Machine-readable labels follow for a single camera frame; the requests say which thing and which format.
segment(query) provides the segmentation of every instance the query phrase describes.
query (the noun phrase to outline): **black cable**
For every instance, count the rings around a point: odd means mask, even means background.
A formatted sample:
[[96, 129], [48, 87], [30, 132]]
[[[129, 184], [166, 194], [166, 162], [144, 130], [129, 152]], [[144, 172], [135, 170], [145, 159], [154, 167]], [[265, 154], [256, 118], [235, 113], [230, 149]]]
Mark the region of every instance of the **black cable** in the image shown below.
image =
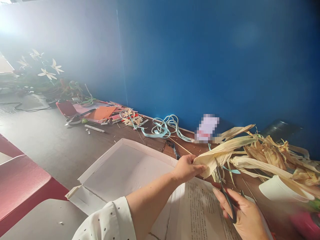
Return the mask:
[[22, 102], [0, 103], [0, 105], [8, 105], [8, 104], [18, 104], [18, 105], [16, 105], [13, 109], [15, 109], [15, 110], [21, 110], [21, 111], [25, 111], [25, 112], [37, 112], [37, 111], [47, 110], [47, 109], [51, 108], [51, 106], [49, 106], [49, 107], [47, 107], [47, 108], [39, 108], [39, 109], [25, 110], [25, 109], [17, 108], [17, 107], [19, 107], [20, 105], [22, 105]]

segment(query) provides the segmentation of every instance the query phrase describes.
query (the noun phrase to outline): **white cup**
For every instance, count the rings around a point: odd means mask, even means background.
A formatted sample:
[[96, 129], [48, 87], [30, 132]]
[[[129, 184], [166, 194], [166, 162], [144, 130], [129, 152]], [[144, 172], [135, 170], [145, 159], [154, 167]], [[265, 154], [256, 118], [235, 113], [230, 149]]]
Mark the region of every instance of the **white cup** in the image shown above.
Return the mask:
[[260, 184], [259, 189], [271, 201], [309, 202], [315, 199], [310, 193], [278, 175], [274, 175], [273, 178]]

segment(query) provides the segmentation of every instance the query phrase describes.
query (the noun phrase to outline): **hand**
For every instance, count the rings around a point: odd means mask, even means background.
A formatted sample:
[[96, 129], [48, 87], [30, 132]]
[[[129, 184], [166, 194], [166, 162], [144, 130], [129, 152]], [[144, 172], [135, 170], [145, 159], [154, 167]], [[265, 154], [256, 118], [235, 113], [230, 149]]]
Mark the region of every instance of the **hand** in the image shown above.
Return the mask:
[[[226, 189], [226, 192], [237, 203], [237, 207], [234, 206], [237, 214], [237, 223], [234, 226], [241, 238], [243, 240], [268, 240], [258, 207], [231, 189]], [[232, 216], [231, 208], [223, 193], [216, 188], [213, 188], [213, 193], [220, 202], [223, 216], [225, 218], [229, 218], [228, 214]]]
[[192, 165], [195, 157], [192, 154], [182, 156], [172, 171], [173, 176], [180, 184], [191, 180], [194, 176], [203, 173], [207, 169], [206, 165]]

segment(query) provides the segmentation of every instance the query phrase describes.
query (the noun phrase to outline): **tape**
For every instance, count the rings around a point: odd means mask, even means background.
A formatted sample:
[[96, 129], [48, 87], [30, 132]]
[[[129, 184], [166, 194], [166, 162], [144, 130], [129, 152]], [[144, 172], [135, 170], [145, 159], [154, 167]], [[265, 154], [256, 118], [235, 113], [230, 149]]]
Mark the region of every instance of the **tape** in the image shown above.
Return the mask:
[[66, 122], [67, 123], [66, 123], [65, 126], [67, 126], [67, 125], [75, 125], [75, 124], [81, 123], [82, 119], [80, 118], [79, 121], [73, 121], [73, 117], [72, 117], [72, 118], [67, 118]]

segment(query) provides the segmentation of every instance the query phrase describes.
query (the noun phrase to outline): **white flower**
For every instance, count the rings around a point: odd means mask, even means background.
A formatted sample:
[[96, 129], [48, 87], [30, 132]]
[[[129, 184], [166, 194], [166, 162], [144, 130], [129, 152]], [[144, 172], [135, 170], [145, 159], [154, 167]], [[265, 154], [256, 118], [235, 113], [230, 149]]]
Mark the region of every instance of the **white flower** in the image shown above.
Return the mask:
[[53, 69], [55, 69], [58, 74], [60, 74], [60, 72], [64, 72], [64, 71], [62, 71], [62, 70], [60, 69], [60, 68], [61, 68], [61, 65], [59, 65], [59, 66], [56, 66], [56, 65], [57, 65], [56, 60], [52, 59], [52, 65], [51, 65], [51, 67], [52, 67]]
[[33, 53], [30, 53], [30, 56], [34, 59], [34, 60], [38, 60], [38, 57], [39, 58], [41, 58], [42, 57], [42, 55], [44, 54], [44, 53], [39, 53], [37, 50], [35, 50], [35, 49], [32, 49], [32, 51], [33, 51]]
[[54, 73], [48, 73], [47, 70], [41, 68], [41, 70], [43, 71], [43, 73], [39, 73], [38, 76], [44, 76], [46, 75], [50, 80], [52, 80], [52, 78], [57, 79], [54, 75]]
[[22, 60], [18, 61], [18, 63], [20, 63], [23, 66], [28, 66], [29, 64], [27, 63], [26, 59], [24, 58], [24, 56], [21, 56]]

